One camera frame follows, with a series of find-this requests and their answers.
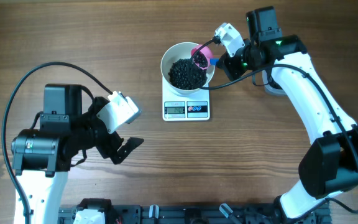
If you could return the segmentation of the pink scoop blue handle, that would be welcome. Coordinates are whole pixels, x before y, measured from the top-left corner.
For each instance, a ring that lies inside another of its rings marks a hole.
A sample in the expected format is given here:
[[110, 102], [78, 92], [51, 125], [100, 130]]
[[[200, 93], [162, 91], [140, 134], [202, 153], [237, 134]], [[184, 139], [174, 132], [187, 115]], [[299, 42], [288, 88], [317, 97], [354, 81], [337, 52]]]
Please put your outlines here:
[[[201, 47], [201, 45], [197, 45], [195, 48], [193, 48], [191, 50], [191, 56], [194, 57], [195, 54], [197, 54], [197, 50]], [[208, 48], [208, 47], [203, 47], [199, 52], [201, 52], [202, 54], [204, 54], [204, 56], [208, 59], [208, 67], [209, 68], [210, 66], [212, 65], [216, 65], [217, 62], [218, 62], [218, 59], [217, 58], [213, 58], [213, 53], [212, 51]]]

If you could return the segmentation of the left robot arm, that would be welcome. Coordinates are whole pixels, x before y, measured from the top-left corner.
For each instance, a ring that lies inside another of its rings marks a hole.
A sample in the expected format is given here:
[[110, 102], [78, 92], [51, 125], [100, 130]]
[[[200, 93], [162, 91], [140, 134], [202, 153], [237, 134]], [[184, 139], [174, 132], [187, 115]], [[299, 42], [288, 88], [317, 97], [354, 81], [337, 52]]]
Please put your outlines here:
[[114, 91], [107, 98], [91, 97], [82, 112], [82, 85], [47, 84], [44, 108], [35, 122], [12, 141], [12, 168], [21, 187], [16, 192], [14, 223], [56, 223], [71, 162], [79, 152], [96, 148], [104, 159], [120, 164], [142, 138], [121, 138], [116, 132], [131, 123], [141, 110], [128, 96]]

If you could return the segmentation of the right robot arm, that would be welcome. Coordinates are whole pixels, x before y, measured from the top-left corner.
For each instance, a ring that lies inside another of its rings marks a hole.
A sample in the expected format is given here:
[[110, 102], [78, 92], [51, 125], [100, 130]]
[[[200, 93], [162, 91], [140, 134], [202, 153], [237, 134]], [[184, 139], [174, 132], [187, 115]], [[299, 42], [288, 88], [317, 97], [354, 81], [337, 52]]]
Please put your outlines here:
[[274, 222], [295, 223], [358, 188], [358, 125], [321, 81], [301, 39], [282, 34], [273, 7], [246, 19], [247, 39], [228, 23], [216, 29], [214, 39], [226, 49], [217, 66], [230, 83], [263, 73], [265, 89], [283, 92], [306, 128], [311, 146], [298, 166], [299, 181], [273, 205]]

